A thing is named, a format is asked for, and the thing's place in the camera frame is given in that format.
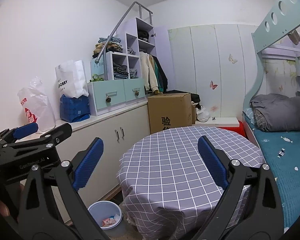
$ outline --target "tablecloth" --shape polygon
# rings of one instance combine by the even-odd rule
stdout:
[[[143,138],[123,155],[117,179],[123,208],[145,240],[180,239],[200,227],[218,203],[223,190],[198,153],[202,135],[245,166],[265,163],[261,150],[246,138],[216,127],[173,128]],[[247,189],[229,225],[239,219]]]

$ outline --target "beige jacket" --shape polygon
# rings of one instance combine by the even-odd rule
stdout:
[[[158,81],[154,72],[155,67],[151,63],[149,54],[140,52],[140,61],[141,61],[142,78],[145,81],[146,90],[149,90],[150,88],[152,89],[153,92],[158,90]]]

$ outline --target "red printed logo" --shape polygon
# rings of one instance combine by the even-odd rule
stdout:
[[[27,115],[27,118],[28,118],[29,123],[37,122],[37,118],[35,117],[34,114],[32,114],[32,113],[30,112],[29,109],[25,108],[25,111],[26,111],[26,115]]]
[[[24,98],[22,101],[21,101],[21,105],[23,106],[25,104],[25,102],[27,101],[26,98]]]

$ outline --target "white shopping bag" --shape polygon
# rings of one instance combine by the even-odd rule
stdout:
[[[35,77],[27,87],[18,92],[20,103],[29,123],[38,124],[38,133],[45,133],[56,126],[56,119],[42,81]]]
[[[83,70],[82,60],[69,60],[56,67],[56,76],[60,97],[69,98],[88,96],[88,85]]]
[[[207,109],[204,106],[201,106],[201,110],[197,109],[197,119],[200,122],[207,122],[210,118],[210,113],[207,111]]]

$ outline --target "cardboard box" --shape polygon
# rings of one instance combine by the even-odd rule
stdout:
[[[197,121],[197,108],[195,106],[192,107],[192,124],[195,124]]]
[[[151,133],[192,126],[190,93],[160,94],[148,98]]]

